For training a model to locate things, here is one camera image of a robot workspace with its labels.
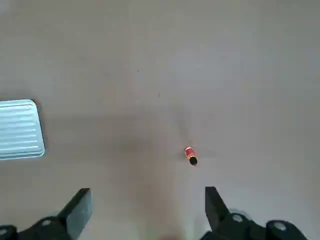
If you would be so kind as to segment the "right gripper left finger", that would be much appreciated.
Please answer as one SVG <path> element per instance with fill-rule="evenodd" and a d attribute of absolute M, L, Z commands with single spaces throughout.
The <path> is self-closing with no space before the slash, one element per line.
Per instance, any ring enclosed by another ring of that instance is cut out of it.
<path fill-rule="evenodd" d="M 1 225 L 2 240 L 77 240 L 92 215 L 90 188 L 81 188 L 55 216 L 40 219 L 18 231 L 14 225 Z"/>

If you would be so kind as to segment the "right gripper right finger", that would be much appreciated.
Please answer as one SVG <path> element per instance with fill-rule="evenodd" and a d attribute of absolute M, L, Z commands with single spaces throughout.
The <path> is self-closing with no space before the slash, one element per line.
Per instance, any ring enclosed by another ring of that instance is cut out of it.
<path fill-rule="evenodd" d="M 307 237 L 292 223 L 270 220 L 265 226 L 255 223 L 243 214 L 232 213 L 217 189 L 205 188 L 205 213 L 211 230 L 202 240 L 306 240 Z"/>

